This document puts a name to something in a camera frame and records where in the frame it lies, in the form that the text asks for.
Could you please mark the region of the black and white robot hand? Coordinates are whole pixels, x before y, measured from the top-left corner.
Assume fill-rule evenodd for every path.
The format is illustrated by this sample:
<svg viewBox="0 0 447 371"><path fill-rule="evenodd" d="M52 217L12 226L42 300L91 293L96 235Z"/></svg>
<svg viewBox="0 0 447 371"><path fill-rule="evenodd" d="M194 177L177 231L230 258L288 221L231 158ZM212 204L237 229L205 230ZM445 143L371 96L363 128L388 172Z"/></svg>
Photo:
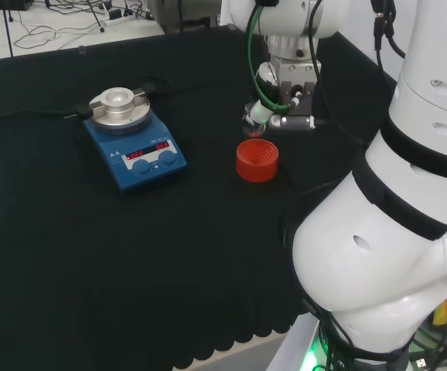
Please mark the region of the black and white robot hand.
<svg viewBox="0 0 447 371"><path fill-rule="evenodd" d="M269 62L263 62L255 74L255 81L264 96L273 104L279 105L280 89L275 68ZM251 93L251 100L244 109L244 126L250 130L263 128L273 115L282 114L282 109L273 108L264 101L255 86Z"/></svg>

